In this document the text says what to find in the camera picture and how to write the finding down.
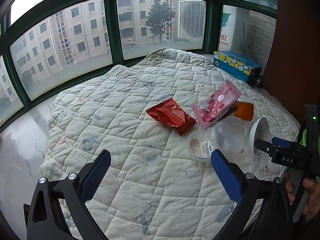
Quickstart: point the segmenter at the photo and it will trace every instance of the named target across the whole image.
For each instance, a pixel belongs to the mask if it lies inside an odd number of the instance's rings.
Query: silver bolt
[[[276,178],[276,182],[277,182],[278,184],[281,184],[281,183],[282,183],[282,179],[279,178],[279,177],[277,177],[277,178]]]
[[[41,184],[44,183],[45,181],[46,181],[45,177],[42,177],[39,179],[39,183],[41,183]]]
[[[254,175],[250,172],[248,172],[246,175],[245,175],[248,179],[254,179]]]
[[[75,173],[71,173],[71,174],[69,174],[69,176],[68,176],[68,179],[75,179],[77,177],[77,174],[75,174]]]

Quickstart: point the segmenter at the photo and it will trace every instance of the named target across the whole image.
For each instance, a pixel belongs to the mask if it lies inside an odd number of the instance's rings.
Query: pink snack package
[[[222,117],[241,96],[241,92],[230,81],[215,91],[209,98],[191,106],[201,129],[206,130]]]

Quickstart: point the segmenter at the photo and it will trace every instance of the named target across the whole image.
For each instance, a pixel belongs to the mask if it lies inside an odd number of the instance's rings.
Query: translucent plastic container
[[[198,162],[210,162],[211,153],[215,150],[206,130],[190,133],[187,138],[187,149],[190,157]]]
[[[229,116],[207,129],[207,137],[215,149],[222,153],[240,153],[246,137],[245,122],[235,116]]]

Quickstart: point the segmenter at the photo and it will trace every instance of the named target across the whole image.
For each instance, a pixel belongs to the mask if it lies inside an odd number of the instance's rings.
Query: tissue box
[[[262,70],[257,63],[232,51],[215,51],[213,65],[248,84],[255,82]]]

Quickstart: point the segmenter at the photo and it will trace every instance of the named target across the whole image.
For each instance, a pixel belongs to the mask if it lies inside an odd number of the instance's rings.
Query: white quilted mat
[[[173,98],[195,117],[190,106],[225,80],[241,91],[240,101],[254,104],[257,117],[268,119],[272,136],[296,139],[293,119],[246,83],[200,55],[160,49],[133,67],[117,65],[57,96],[41,174],[49,180],[64,179],[107,149],[111,167],[86,206],[109,239],[212,240],[236,204],[211,164],[197,163],[187,152],[186,138],[199,124],[180,137],[145,110]],[[235,162],[240,167],[251,163],[256,171],[249,159],[243,153]],[[284,172],[266,154],[260,168],[269,180]],[[258,201],[251,221],[260,205]],[[71,232],[81,238],[70,214],[64,213]]]

